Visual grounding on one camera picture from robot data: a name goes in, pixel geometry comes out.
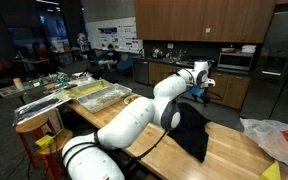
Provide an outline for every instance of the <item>wooden workbench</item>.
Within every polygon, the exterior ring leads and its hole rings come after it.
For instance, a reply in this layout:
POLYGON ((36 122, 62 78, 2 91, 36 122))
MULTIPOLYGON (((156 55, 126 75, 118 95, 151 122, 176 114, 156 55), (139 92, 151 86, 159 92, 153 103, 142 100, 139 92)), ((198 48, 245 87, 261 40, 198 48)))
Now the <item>wooden workbench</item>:
POLYGON ((20 59, 20 60, 13 60, 13 62, 19 62, 19 63, 28 63, 28 64, 39 64, 43 62, 48 62, 50 59, 48 58, 41 58, 40 60, 31 60, 31 59, 20 59))
MULTIPOLYGON (((90 113, 75 102, 68 103, 75 112, 97 128, 104 127, 124 107, 123 101, 97 113, 90 113)), ((165 136, 158 146, 140 163, 162 179, 259 179, 274 161, 243 133, 208 123, 208 150, 200 163, 172 138, 165 136)), ((149 149, 163 134, 163 129, 150 123, 136 141, 124 149, 130 156, 138 156, 149 149)), ((282 179, 286 170, 281 168, 282 179)))

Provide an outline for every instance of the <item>black shirt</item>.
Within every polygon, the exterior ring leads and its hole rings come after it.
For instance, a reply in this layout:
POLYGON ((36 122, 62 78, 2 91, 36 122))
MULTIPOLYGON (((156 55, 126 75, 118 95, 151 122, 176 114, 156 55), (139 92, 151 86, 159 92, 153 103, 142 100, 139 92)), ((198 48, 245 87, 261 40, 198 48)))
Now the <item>black shirt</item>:
POLYGON ((120 55, 115 50, 108 51, 106 53, 106 57, 107 57, 107 60, 113 60, 113 61, 117 60, 117 62, 120 62, 120 55))

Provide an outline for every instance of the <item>chair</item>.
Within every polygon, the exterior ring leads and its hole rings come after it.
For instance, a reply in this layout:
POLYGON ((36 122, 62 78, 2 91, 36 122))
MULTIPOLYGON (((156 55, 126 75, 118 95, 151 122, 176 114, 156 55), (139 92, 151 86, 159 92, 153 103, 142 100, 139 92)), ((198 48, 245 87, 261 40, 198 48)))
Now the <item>chair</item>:
POLYGON ((128 57, 117 64, 116 70, 118 72, 127 72, 130 69, 132 69, 132 66, 133 66, 133 57, 130 53, 128 53, 128 57))
POLYGON ((93 60, 91 60, 91 65, 92 66, 97 66, 98 65, 98 62, 102 59, 106 59, 106 53, 107 51, 101 51, 100 54, 99 52, 97 52, 96 54, 99 54, 97 55, 93 60))

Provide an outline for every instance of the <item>countertop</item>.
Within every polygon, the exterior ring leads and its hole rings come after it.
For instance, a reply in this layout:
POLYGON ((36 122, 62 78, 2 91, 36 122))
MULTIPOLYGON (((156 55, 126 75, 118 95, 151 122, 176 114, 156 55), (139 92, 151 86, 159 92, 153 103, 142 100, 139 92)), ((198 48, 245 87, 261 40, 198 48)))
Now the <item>countertop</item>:
MULTIPOLYGON (((169 64, 169 65, 175 65, 177 67, 186 67, 186 68, 193 68, 194 65, 190 64, 179 64, 180 61, 176 61, 173 59, 154 59, 151 57, 148 58, 133 58, 135 60, 141 60, 141 61, 149 61, 149 62, 156 62, 156 63, 162 63, 162 64, 169 64)), ((211 72, 223 72, 223 73, 229 73, 229 74, 236 74, 236 75, 243 75, 243 76, 252 76, 252 71, 241 71, 241 70, 234 70, 234 69, 226 69, 226 68, 218 68, 218 67, 211 67, 211 72)))

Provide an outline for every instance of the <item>person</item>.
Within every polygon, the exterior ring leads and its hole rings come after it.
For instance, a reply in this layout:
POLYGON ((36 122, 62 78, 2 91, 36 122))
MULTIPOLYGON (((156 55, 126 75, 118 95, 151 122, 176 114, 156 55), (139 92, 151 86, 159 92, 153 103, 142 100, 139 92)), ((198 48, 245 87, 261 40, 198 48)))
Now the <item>person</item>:
POLYGON ((35 60, 40 60, 40 58, 48 58, 48 53, 45 49, 40 48, 40 43, 35 41, 32 44, 33 55, 35 60))
POLYGON ((120 55, 115 51, 112 44, 107 46, 108 52, 106 53, 107 60, 100 60, 99 65, 107 65, 108 69, 115 69, 116 65, 120 62, 120 55))

